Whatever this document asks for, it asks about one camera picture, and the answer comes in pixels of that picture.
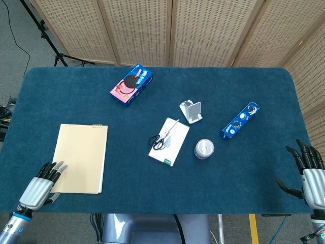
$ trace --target woven folding screen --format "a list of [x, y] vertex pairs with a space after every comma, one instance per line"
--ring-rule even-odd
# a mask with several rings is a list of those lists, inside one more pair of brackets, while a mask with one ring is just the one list
[[235, 66], [278, 66], [324, 10], [324, 0], [268, 0]]
[[325, 102], [325, 24], [285, 68], [294, 79], [302, 113]]
[[121, 65], [166, 66], [171, 0], [98, 0]]
[[256, 0], [174, 0], [173, 66], [226, 66]]
[[310, 142], [325, 158], [325, 113], [306, 122]]
[[96, 0], [31, 0], [31, 3], [70, 56], [116, 63]]

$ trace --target white phone holder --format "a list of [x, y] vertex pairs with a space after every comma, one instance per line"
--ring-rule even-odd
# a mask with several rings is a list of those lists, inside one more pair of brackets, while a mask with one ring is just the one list
[[179, 105], [185, 118], [189, 124], [193, 124], [202, 119], [201, 102], [193, 104], [191, 100], [187, 100]]

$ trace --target green label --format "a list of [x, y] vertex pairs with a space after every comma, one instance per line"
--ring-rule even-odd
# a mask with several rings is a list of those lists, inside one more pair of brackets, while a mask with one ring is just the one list
[[165, 164], [168, 164], [168, 165], [171, 165], [171, 164], [172, 164], [172, 162], [171, 162], [170, 160], [168, 160], [168, 159], [165, 159], [165, 160], [164, 160], [164, 163], [165, 163]]

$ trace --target silver robot hand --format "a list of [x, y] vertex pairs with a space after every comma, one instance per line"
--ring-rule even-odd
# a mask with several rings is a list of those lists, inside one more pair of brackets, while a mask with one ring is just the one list
[[312, 146], [307, 146], [297, 139], [301, 155], [292, 147], [286, 149], [295, 159], [297, 168], [302, 178], [302, 191], [291, 189], [280, 179], [276, 182], [285, 192], [304, 199], [305, 203], [314, 211], [311, 222], [314, 233], [301, 237], [303, 244], [316, 238], [318, 244], [325, 244], [325, 167], [320, 153]]
[[37, 176], [29, 182], [19, 199], [17, 210], [13, 212], [0, 234], [1, 244], [18, 243], [19, 237], [31, 222], [32, 212], [46, 204], [53, 203], [59, 197], [59, 193], [54, 193], [51, 197], [49, 194], [62, 172], [67, 168], [67, 165], [62, 166], [62, 164], [63, 161], [46, 163]]

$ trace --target silver can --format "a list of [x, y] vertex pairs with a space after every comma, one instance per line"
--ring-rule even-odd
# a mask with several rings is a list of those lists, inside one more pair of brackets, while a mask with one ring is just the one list
[[194, 154], [199, 159], [206, 159], [214, 152], [213, 142], [208, 139], [201, 139], [194, 148]]

